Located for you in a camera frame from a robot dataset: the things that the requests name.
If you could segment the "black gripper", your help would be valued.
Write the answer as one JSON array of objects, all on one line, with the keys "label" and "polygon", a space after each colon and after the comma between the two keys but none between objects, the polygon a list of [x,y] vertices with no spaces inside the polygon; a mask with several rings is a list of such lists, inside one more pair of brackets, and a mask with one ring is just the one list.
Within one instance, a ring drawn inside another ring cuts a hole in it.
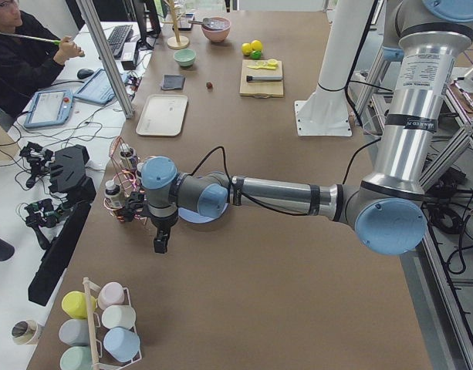
[{"label": "black gripper", "polygon": [[167,250],[171,235],[171,228],[177,223],[178,214],[171,214],[166,217],[151,216],[151,223],[157,228],[157,234],[154,238],[154,252],[164,253]]}]

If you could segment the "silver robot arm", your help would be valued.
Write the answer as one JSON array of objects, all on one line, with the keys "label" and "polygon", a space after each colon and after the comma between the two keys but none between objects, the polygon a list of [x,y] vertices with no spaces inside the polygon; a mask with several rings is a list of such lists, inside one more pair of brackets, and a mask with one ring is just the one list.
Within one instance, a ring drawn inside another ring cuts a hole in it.
[{"label": "silver robot arm", "polygon": [[180,209],[216,219],[249,200],[292,216],[324,216],[350,226],[379,254],[398,255],[422,240],[421,171],[456,58],[473,41],[473,1],[393,1],[387,5],[383,54],[401,61],[373,172],[358,187],[286,183],[210,173],[181,173],[164,156],[141,170],[143,214],[157,228],[154,250],[167,251]]}]

